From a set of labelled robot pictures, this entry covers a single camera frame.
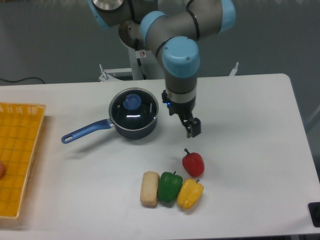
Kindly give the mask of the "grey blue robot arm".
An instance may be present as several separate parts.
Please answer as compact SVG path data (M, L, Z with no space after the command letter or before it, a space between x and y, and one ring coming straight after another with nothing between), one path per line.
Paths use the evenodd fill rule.
M127 27L127 46L151 51L162 68L162 101L170 115L178 115L188 137L201 133L192 114L200 67L198 40L230 29L236 9L230 0L190 0L186 10L167 16L156 0L90 0L88 5L103 28Z

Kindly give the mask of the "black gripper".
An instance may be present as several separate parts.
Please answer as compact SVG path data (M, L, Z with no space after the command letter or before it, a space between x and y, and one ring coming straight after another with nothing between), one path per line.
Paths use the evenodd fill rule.
M192 114L196 103L195 97L188 102L178 103L169 98L167 90L163 90L161 97L162 102L169 110L169 115L177 114L179 116L181 124L186 130L187 138L196 137L201 133L201 121L197 117L194 118Z

